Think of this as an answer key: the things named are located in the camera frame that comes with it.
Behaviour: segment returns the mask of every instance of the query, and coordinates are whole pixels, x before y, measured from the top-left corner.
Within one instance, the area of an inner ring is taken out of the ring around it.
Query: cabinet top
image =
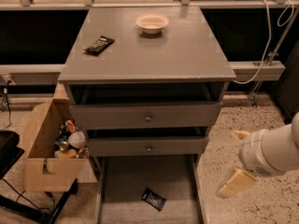
[[[169,24],[147,35],[135,24],[159,13]],[[101,35],[115,42],[85,53]],[[99,7],[83,23],[59,80],[68,82],[228,81],[235,78],[199,7]]]

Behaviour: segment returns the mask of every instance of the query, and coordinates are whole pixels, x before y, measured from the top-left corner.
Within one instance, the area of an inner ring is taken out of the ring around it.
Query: open box
[[[67,119],[72,119],[67,99],[52,99],[34,108],[22,136],[27,158],[24,190],[68,191],[88,161],[54,158],[54,143]]]

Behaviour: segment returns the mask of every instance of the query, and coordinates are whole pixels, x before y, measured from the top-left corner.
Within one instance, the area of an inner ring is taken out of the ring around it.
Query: floor
[[[49,98],[11,99],[11,126],[7,129],[21,135],[32,108],[48,100]],[[224,106],[216,125],[211,130],[206,152],[197,167],[206,224],[299,223],[298,171],[288,172],[281,177],[259,179],[254,187],[230,199],[223,200],[215,194],[227,171],[232,166],[241,166],[237,156],[241,142],[235,136],[234,130],[253,132],[262,128],[274,129],[284,125],[284,117],[269,95],[259,94],[257,103],[259,105],[257,108],[252,107],[245,94],[224,96]],[[0,113],[0,127],[7,124],[8,112],[5,111]],[[24,164],[25,159],[20,159],[5,176],[5,180],[18,192],[23,191]],[[78,193],[70,196],[56,223],[94,223],[97,186],[97,183],[78,184]],[[0,194],[30,205],[3,180],[0,181]],[[53,206],[52,199],[44,192],[25,192],[23,195],[39,208],[51,209]],[[56,201],[60,195],[61,193],[53,193]],[[3,209],[0,209],[0,217],[1,224],[34,223]],[[177,220],[171,223],[184,222]]]

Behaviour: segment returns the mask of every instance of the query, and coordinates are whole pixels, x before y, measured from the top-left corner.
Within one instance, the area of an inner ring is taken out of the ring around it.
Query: bottom drawer
[[[107,157],[97,223],[204,223],[192,156]],[[146,189],[166,199],[161,211],[142,200]]]
[[[208,137],[196,128],[88,131],[94,157],[202,154]]]

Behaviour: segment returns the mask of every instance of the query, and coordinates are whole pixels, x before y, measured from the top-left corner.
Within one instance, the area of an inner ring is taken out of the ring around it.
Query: dresser
[[[145,13],[168,26],[143,33]],[[115,42],[85,53],[101,35]],[[196,167],[234,78],[199,7],[90,9],[59,82],[100,169],[97,223],[204,222]],[[145,188],[166,198],[161,212]]]

